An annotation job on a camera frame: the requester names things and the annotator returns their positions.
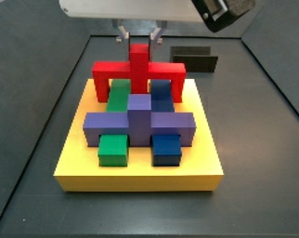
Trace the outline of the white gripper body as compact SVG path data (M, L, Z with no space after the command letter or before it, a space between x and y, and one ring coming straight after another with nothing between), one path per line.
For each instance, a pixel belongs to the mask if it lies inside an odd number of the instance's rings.
M201 22L190 0L59 0L71 18Z

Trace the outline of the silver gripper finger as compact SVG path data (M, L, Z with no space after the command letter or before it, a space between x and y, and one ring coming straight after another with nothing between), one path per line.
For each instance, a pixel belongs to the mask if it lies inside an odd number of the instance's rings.
M130 43L130 34L123 27L122 19L113 19L111 23L117 31L115 42L126 46Z
M166 21L157 20L155 21L155 28L149 33L149 58L153 59L154 49L158 45L162 44L162 34L166 30Z

